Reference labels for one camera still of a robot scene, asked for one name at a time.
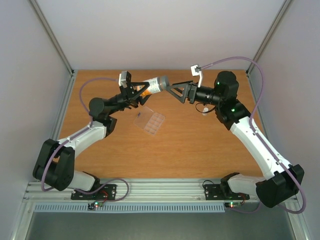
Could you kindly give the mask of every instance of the gray wall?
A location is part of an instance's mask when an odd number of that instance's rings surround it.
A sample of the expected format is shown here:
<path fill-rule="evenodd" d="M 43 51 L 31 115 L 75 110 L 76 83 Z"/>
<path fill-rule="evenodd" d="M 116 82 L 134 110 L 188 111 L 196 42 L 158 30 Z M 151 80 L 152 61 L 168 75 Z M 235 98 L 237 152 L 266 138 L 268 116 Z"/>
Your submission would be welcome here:
<path fill-rule="evenodd" d="M 120 70 L 253 58 L 283 1 L 38 0 L 74 69 Z"/>
<path fill-rule="evenodd" d="M 261 115 L 270 141 L 305 170 L 304 217 L 320 236 L 320 1 L 295 0 L 258 61 L 266 75 Z M 261 79 L 255 69 L 256 93 Z"/>
<path fill-rule="evenodd" d="M 27 0 L 0 1 L 0 239 L 9 239 L 69 76 Z"/>
<path fill-rule="evenodd" d="M 257 204 L 246 203 L 244 211 Z M 282 209 L 261 207 L 256 214 L 36 212 L 27 240 L 292 240 Z"/>

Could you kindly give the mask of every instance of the ventilation grille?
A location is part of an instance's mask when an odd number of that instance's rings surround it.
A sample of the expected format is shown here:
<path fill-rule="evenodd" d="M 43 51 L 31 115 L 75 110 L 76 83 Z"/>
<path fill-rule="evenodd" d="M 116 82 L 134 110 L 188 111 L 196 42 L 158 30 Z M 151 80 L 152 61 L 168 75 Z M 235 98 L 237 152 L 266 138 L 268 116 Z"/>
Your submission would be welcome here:
<path fill-rule="evenodd" d="M 35 212 L 55 213 L 224 213 L 223 203 L 106 203 L 88 210 L 87 203 L 37 203 Z"/>

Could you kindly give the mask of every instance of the robotic arm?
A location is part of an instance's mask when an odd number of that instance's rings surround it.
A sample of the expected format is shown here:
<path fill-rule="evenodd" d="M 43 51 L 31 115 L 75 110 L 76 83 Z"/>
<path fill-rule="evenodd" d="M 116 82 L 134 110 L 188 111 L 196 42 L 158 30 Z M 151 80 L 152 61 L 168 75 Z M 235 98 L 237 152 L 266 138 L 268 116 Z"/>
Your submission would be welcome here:
<path fill-rule="evenodd" d="M 194 76 L 200 76 L 199 83 L 176 83 L 168 86 L 167 91 L 181 103 L 187 99 L 190 104 L 199 102 L 216 106 L 214 110 L 218 120 L 243 143 L 263 174 L 263 177 L 244 176 L 238 172 L 229 174 L 221 179 L 220 188 L 224 196 L 227 198 L 232 192 L 254 195 L 258 196 L 265 206 L 272 208 L 297 194 L 298 187 L 280 163 L 293 174 L 299 184 L 302 182 L 304 170 L 299 164 L 292 166 L 281 156 L 261 133 L 254 120 L 253 128 L 250 126 L 251 114 L 237 99 L 239 83 L 236 76 L 231 71 L 222 71 L 214 82 L 214 88 L 211 88 L 201 86 L 203 75 L 197 65 L 191 67 L 191 72 Z"/>
<path fill-rule="evenodd" d="M 149 82 L 131 82 L 131 74 L 123 71 L 119 76 L 120 93 L 103 99 L 95 97 L 89 103 L 91 122 L 83 129 L 71 136 L 55 141 L 46 140 L 40 150 L 38 159 L 33 169 L 33 177 L 40 180 L 46 174 L 44 182 L 53 188 L 62 191 L 66 188 L 94 191 L 100 186 L 100 180 L 88 173 L 75 171 L 75 158 L 93 143 L 109 136 L 115 129 L 117 119 L 111 115 L 128 108 L 137 108 L 144 105 L 150 95 L 141 97 L 149 87 Z M 55 158 L 45 172 L 47 163 L 54 151 L 61 147 Z"/>

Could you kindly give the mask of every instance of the wooden table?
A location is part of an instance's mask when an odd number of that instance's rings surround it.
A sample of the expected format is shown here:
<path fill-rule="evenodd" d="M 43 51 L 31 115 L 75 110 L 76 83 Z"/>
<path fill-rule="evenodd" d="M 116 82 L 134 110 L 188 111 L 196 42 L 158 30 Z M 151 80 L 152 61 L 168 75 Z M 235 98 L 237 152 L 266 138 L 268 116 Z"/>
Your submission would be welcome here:
<path fill-rule="evenodd" d="M 73 134 L 89 122 L 79 101 L 81 85 L 92 78 L 119 78 L 120 70 L 80 70 L 77 74 L 60 138 Z M 190 70 L 130 70 L 133 82 L 167 75 L 170 83 L 198 81 Z M 219 70 L 205 70 L 202 85 L 213 87 Z M 254 101 L 243 70 L 233 71 L 240 87 L 238 99 L 252 111 Z M 116 82 L 98 80 L 83 90 L 88 105 L 94 97 L 110 98 L 120 93 Z M 214 112 L 203 116 L 188 101 L 182 104 L 168 92 L 152 95 L 145 106 L 163 114 L 165 120 L 150 135 L 134 125 L 141 110 L 126 109 L 112 117 L 118 119 L 114 132 L 94 143 L 75 161 L 78 171 L 99 178 L 221 178 L 233 172 L 261 176 L 261 171 L 243 144 L 221 124 Z"/>

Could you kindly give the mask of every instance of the white cable clip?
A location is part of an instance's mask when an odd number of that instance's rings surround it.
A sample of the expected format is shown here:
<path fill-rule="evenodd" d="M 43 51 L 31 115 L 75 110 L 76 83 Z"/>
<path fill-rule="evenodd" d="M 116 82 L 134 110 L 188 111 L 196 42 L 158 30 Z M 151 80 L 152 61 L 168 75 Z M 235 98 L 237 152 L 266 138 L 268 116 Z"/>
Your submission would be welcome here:
<path fill-rule="evenodd" d="M 204 79 L 204 75 L 202 73 L 202 70 L 199 68 L 199 65 L 191 66 L 191 73 L 192 73 L 192 76 L 200 76 L 200 79 L 198 82 L 198 88 L 200 88 L 202 80 Z"/>

